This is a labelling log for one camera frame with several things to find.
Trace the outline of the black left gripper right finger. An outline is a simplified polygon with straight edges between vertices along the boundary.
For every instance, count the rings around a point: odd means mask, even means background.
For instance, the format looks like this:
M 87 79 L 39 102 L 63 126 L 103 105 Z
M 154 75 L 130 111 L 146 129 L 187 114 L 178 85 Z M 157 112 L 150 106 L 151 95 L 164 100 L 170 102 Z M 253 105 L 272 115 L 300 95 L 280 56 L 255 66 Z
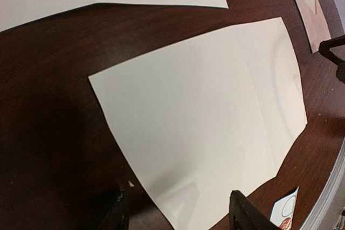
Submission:
M 230 195 L 229 205 L 230 229 L 241 230 L 279 230 L 269 221 L 240 191 Z

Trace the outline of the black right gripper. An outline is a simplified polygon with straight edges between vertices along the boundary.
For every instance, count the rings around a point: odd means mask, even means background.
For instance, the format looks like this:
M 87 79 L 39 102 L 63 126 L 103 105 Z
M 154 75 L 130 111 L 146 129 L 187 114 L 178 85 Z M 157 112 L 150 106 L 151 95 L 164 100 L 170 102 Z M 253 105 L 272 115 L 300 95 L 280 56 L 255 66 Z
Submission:
M 330 40 L 322 41 L 319 45 L 319 53 L 323 57 L 337 65 L 336 78 L 342 83 L 345 83 L 345 62 L 337 57 L 331 51 L 331 48 L 344 45 L 344 39 L 345 35 L 342 35 Z

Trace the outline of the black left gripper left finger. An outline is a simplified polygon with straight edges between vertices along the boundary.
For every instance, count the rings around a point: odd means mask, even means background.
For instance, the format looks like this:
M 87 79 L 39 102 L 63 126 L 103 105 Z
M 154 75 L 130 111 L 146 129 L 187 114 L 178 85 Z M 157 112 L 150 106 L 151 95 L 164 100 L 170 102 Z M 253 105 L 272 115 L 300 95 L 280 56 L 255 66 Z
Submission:
M 95 216 L 88 229 L 129 229 L 129 197 L 122 186 L 101 192 L 92 205 Z

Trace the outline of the cream envelope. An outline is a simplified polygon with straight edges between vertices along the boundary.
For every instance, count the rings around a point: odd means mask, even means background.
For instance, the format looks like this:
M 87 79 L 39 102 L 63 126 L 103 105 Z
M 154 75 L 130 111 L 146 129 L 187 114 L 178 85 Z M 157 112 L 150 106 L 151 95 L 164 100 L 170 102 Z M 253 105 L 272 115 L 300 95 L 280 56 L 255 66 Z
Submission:
M 312 53 L 319 50 L 320 43 L 331 39 L 326 18 L 319 0 L 295 0 L 307 33 Z

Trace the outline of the cream letter paper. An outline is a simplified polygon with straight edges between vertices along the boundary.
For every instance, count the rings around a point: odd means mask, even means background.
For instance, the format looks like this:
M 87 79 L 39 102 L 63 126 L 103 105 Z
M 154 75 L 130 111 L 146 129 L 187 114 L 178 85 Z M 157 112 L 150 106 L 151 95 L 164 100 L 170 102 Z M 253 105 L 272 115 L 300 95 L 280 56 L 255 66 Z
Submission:
M 228 26 L 89 77 L 128 164 L 174 229 L 210 229 L 274 178 L 307 116 L 283 19 Z

